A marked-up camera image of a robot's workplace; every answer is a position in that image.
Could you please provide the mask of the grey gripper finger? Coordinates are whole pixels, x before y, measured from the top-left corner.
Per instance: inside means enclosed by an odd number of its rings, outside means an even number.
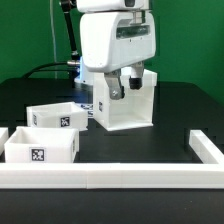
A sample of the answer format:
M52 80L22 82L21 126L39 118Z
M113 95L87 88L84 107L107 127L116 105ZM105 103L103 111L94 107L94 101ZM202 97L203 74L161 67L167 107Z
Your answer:
M120 69L104 74L105 81L109 88L109 96L112 100L124 98L124 87L121 84L120 77Z
M137 62L131 66L129 86L132 90L139 90L142 87L143 72L144 64L142 62Z

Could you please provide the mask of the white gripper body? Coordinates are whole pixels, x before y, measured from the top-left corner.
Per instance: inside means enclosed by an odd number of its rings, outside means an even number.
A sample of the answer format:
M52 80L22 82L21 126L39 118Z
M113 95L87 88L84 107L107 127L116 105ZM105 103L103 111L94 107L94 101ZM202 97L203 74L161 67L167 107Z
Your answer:
M80 21L82 57L90 72L108 73L155 55L155 24L148 11L140 23L133 12L84 14Z

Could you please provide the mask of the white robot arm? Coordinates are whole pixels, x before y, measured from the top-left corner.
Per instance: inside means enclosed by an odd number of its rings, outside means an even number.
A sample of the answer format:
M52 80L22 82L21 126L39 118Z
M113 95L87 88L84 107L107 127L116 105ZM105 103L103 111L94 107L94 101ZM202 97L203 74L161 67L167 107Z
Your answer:
M121 69L129 67L129 86L142 87L144 61L156 51L150 0L76 0L80 20L81 76L91 84L102 73L110 98L124 97Z

